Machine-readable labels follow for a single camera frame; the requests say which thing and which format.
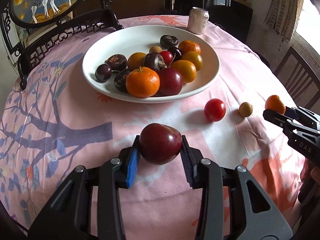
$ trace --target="white wall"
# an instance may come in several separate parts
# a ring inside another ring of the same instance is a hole
[[[9,62],[2,37],[0,37],[0,118],[2,117],[8,94],[17,78],[18,75]]]
[[[292,40],[287,43],[280,35],[277,35],[275,30],[268,26],[264,20],[267,16],[271,0],[250,0],[253,9],[252,22],[247,38],[247,45],[259,52],[271,65],[271,70],[274,71],[281,62],[282,58],[292,46],[305,59],[306,62],[313,68],[314,72],[320,76],[320,57],[316,53],[312,53],[312,48],[306,42],[302,42],[298,35],[294,35]],[[296,63],[287,64],[284,68],[284,75],[279,76],[279,80],[285,83],[293,71]],[[304,94],[305,98],[298,98],[297,105],[304,106],[312,98],[317,91],[316,87],[310,87]],[[320,114],[320,102],[317,102],[312,111]]]

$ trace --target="brown box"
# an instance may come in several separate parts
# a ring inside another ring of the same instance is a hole
[[[165,14],[165,0],[112,0],[118,19]],[[100,0],[85,0],[74,10],[74,17],[100,8]]]

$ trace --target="pink tablecloth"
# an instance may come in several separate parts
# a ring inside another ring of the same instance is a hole
[[[136,25],[186,26],[187,17],[149,16],[120,20]],[[209,23],[200,36],[217,52],[221,72],[204,92],[164,104],[112,99],[90,87],[82,75],[89,47],[114,29],[82,33],[58,44],[9,94],[0,124],[0,199],[8,213],[29,228],[56,187],[79,164],[102,165],[133,143],[149,123],[159,122],[186,135],[191,147],[220,166],[246,166],[286,218],[292,217],[304,158],[287,145],[282,130],[264,121],[266,99],[277,94],[294,102],[250,48]],[[208,123],[203,114],[211,98],[227,106],[224,119]],[[242,102],[253,114],[242,119]],[[201,191],[190,189],[181,159],[163,166],[140,161],[135,184],[120,191],[128,240],[194,239]],[[228,230],[228,201],[225,201]]]

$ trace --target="white plate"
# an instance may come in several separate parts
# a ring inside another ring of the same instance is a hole
[[[176,36],[179,42],[191,40],[201,47],[203,67],[197,72],[196,79],[183,85],[181,92],[175,96],[136,98],[122,93],[114,86],[116,73],[105,83],[97,82],[94,73],[100,64],[114,54],[123,54],[128,59],[135,52],[148,53],[152,46],[160,46],[162,35]],[[219,75],[220,60],[211,46],[198,36],[174,27],[160,25],[143,25],[113,32],[94,43],[84,56],[82,70],[87,82],[97,91],[109,97],[136,103],[164,103],[196,95],[210,87]]]

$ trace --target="white can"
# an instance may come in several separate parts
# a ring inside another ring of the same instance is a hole
[[[203,34],[207,28],[208,20],[208,11],[198,7],[193,7],[189,13],[188,31],[195,34]]]

